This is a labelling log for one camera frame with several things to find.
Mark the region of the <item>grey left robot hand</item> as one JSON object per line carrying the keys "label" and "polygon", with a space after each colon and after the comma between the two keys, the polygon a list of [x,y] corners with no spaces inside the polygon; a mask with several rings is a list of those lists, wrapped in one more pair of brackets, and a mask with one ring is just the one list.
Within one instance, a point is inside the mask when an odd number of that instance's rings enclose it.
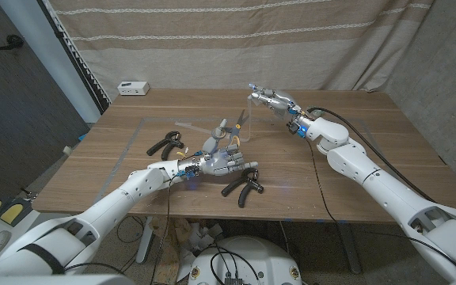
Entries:
{"label": "grey left robot hand", "polygon": [[[211,137],[203,145],[203,157],[199,160],[199,167],[204,174],[223,176],[233,171],[256,168],[257,161],[244,162],[243,153],[239,151],[239,132],[241,126],[248,119],[241,115],[234,127],[226,127],[227,120],[211,131]],[[230,134],[230,144],[219,148],[219,142]]]}

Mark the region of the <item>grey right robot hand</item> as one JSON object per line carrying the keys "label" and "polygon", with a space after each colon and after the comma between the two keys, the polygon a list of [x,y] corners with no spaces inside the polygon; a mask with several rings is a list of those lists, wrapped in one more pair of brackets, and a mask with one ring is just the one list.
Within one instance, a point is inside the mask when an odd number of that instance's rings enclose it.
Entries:
{"label": "grey right robot hand", "polygon": [[252,93],[248,96],[255,105],[264,105],[273,111],[274,115],[282,120],[302,112],[297,101],[289,94],[278,89],[267,89],[249,83]]}

